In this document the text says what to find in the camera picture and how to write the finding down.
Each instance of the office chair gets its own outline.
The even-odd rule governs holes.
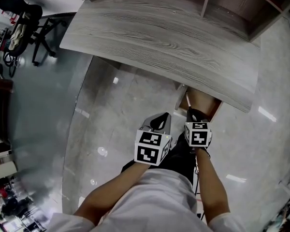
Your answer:
[[[23,37],[20,38],[19,45],[11,51],[4,49],[5,54],[3,60],[5,60],[5,63],[8,66],[12,65],[13,61],[6,61],[7,56],[12,57],[12,59],[16,58],[15,60],[17,61],[18,56],[20,56],[25,51],[28,44],[35,43],[32,57],[32,63],[34,66],[39,65],[39,62],[35,61],[35,58],[40,44],[45,47],[49,53],[49,56],[55,56],[56,53],[49,48],[45,40],[45,36],[60,23],[65,27],[67,25],[65,21],[55,21],[51,18],[48,18],[43,26],[39,26],[39,20],[41,19],[43,13],[42,7],[36,4],[26,4],[24,0],[0,0],[0,9],[3,11],[11,11],[12,13],[19,15],[19,19],[14,26],[14,31],[19,24],[27,25]],[[29,19],[22,18],[24,13],[30,14]]]

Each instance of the white t-shirt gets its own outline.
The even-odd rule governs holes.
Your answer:
[[[197,201],[189,180],[165,169],[147,170],[95,227],[85,218],[55,213],[48,232],[244,232],[231,213],[208,226],[196,215]]]

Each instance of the shirt sleeve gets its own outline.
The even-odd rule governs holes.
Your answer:
[[[47,232],[89,232],[94,227],[94,224],[86,218],[54,213]]]
[[[231,213],[224,213],[215,217],[209,222],[208,226],[214,232],[246,232],[243,225]]]

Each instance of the black and white marker cube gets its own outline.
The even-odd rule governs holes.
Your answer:
[[[189,146],[208,147],[212,138],[208,124],[203,122],[185,123],[185,138]]]
[[[170,150],[171,138],[171,135],[138,130],[134,161],[159,166]]]

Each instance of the drawer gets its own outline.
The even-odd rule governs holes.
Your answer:
[[[180,85],[178,88],[179,95],[175,105],[174,114],[186,117],[189,108],[186,99],[186,92],[188,93],[191,107],[206,114],[209,117],[210,122],[213,121],[223,102],[213,96],[186,85]]]

